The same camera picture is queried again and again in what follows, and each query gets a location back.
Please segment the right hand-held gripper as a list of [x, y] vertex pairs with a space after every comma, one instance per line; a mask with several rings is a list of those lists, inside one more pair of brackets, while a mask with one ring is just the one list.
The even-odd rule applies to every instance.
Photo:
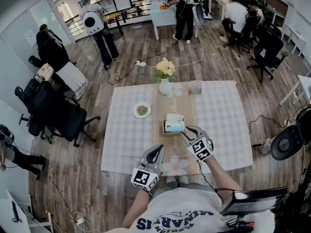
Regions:
[[208, 139], [206, 131], [198, 126], [188, 125], [186, 129], [195, 134], [195, 137], [201, 137], [199, 140], [190, 139], [185, 133], [181, 133], [181, 137], [187, 145], [187, 150], [196, 158], [198, 162], [202, 162], [213, 155], [213, 143]]

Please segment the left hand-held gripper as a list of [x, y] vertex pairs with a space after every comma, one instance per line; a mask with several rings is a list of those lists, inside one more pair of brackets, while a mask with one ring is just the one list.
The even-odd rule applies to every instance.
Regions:
[[148, 162], [138, 162], [134, 168], [131, 183], [146, 192], [151, 192], [162, 175], [161, 166], [164, 158], [164, 145], [155, 145], [143, 152], [141, 159]]

